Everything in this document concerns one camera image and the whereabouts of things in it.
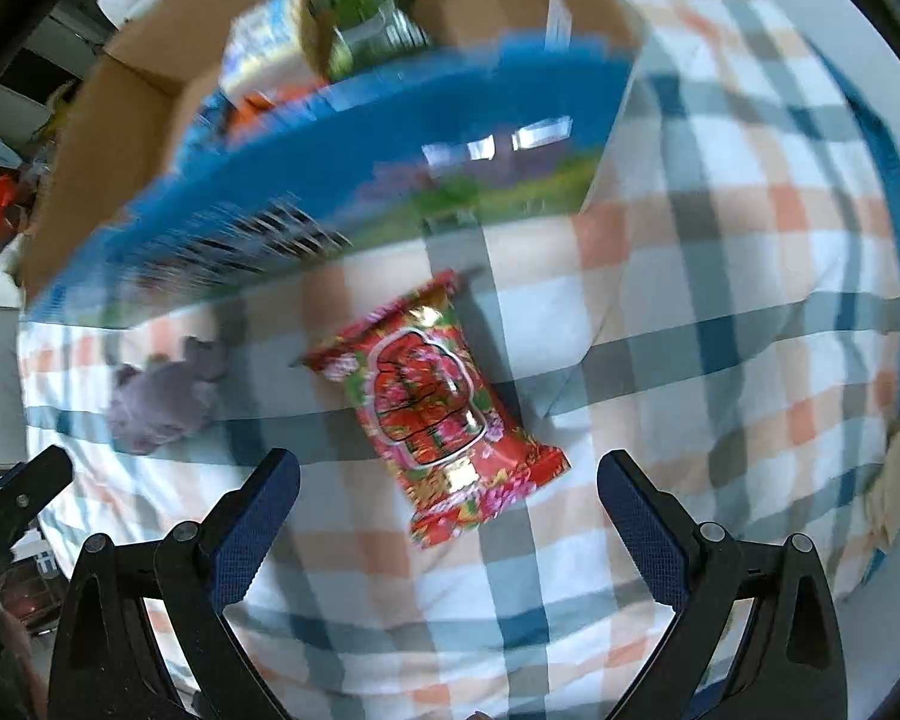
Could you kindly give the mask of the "orange snack packet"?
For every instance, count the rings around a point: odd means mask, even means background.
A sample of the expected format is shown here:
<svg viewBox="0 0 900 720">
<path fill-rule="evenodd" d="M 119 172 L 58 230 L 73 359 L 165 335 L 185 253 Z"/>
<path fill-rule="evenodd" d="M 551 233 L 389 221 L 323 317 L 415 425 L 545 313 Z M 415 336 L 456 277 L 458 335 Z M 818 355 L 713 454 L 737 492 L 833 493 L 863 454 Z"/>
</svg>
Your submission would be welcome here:
<svg viewBox="0 0 900 720">
<path fill-rule="evenodd" d="M 226 137 L 230 143 L 253 135 L 263 126 L 263 119 L 278 107 L 295 103 L 320 89 L 320 85 L 281 85 L 268 91 L 255 91 L 233 106 L 227 117 Z"/>
</svg>

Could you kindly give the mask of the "green snack packet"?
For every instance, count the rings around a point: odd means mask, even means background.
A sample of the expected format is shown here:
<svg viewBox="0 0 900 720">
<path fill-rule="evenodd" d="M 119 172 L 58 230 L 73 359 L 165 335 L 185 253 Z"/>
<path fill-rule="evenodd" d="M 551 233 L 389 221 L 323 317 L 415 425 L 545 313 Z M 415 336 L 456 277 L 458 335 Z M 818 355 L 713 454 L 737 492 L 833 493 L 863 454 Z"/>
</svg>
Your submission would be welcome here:
<svg viewBox="0 0 900 720">
<path fill-rule="evenodd" d="M 432 46 L 413 18 L 416 0 L 312 0 L 325 30 L 325 75 L 336 83 Z"/>
</svg>

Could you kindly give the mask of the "purple plush cloth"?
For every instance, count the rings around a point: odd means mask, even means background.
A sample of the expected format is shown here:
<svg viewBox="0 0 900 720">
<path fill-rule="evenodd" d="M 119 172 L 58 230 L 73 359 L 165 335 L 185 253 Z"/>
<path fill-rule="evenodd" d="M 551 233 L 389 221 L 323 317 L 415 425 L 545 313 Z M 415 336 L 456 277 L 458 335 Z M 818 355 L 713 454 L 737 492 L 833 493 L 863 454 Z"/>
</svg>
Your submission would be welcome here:
<svg viewBox="0 0 900 720">
<path fill-rule="evenodd" d="M 105 413 L 113 444 L 121 452 L 148 455 L 199 433 L 214 421 L 217 384 L 226 371 L 224 345 L 196 337 L 183 341 L 180 359 L 123 364 L 113 374 Z"/>
</svg>

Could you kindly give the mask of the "wooden board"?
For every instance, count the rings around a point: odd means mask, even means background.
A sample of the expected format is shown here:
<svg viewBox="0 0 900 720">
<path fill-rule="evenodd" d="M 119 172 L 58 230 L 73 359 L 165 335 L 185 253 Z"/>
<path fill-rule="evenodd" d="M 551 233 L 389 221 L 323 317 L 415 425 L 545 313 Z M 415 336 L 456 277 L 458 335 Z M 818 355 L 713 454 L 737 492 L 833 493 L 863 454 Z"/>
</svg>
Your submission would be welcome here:
<svg viewBox="0 0 900 720">
<path fill-rule="evenodd" d="M 889 553 L 900 534 L 900 417 L 889 427 L 883 466 L 866 491 L 865 513 L 878 550 Z"/>
</svg>

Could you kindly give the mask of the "checkered plaid blanket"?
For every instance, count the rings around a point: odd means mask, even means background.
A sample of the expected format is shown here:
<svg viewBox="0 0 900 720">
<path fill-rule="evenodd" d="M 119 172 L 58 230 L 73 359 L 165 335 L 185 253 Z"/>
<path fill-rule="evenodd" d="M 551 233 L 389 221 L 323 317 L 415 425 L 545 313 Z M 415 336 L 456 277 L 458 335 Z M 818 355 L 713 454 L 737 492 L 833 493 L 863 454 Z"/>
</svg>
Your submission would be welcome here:
<svg viewBox="0 0 900 720">
<path fill-rule="evenodd" d="M 201 518 L 292 450 L 301 495 L 229 621 L 299 718 L 606 715 L 670 619 L 596 497 L 613 449 L 740 538 L 806 533 L 852 592 L 900 400 L 877 166 L 772 0 L 629 2 L 647 44 L 582 213 L 367 250 L 123 332 L 24 323 L 30 449 L 74 465 L 40 517 L 59 564 L 92 533 L 146 541 Z M 343 390 L 299 356 L 448 268 L 481 371 L 571 469 L 425 550 Z M 188 337 L 226 348 L 214 421 L 121 452 L 113 374 L 180 359 Z"/>
</svg>

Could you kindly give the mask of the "red snack packet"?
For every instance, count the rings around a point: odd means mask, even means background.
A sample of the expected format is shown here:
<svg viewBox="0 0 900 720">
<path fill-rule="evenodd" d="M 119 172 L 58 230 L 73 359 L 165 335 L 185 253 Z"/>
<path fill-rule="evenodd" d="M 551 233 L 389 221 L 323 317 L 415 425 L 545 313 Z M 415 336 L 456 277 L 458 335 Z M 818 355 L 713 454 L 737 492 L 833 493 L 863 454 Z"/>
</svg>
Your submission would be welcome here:
<svg viewBox="0 0 900 720">
<path fill-rule="evenodd" d="M 445 270 L 313 346 L 301 363 L 343 387 L 377 455 L 413 504 L 411 538 L 447 543 L 571 469 L 528 434 L 479 370 Z"/>
</svg>

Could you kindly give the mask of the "open cardboard box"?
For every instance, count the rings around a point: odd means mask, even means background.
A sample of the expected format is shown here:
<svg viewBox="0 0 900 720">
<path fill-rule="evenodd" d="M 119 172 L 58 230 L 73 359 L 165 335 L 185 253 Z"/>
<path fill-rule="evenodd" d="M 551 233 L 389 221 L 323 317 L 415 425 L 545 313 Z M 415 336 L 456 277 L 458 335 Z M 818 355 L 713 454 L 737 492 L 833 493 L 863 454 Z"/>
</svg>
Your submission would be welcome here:
<svg viewBox="0 0 900 720">
<path fill-rule="evenodd" d="M 356 250 L 577 210 L 644 42 L 622 0 L 416 0 L 429 49 L 230 143 L 211 98 L 258 2 L 160 0 L 115 34 L 41 192 L 27 319 L 131 327 Z"/>
</svg>

